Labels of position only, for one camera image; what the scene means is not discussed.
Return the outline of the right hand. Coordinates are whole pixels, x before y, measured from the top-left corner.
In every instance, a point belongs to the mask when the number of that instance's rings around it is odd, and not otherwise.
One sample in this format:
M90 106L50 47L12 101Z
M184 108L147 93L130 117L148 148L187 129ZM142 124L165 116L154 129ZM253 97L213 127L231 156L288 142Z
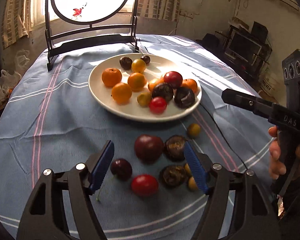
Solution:
M284 175L286 173L286 166L284 163L279 161L279 157L281 155L281 148L279 143L277 142L277 132L278 129L276 126L273 126L268 129L268 133L274 140L271 142L269 146L270 152L270 164L269 164L269 174L272 179L277 179L280 175ZM292 180L296 180L300 177L300 145L296 148L296 159L298 160L298 166L294 173Z

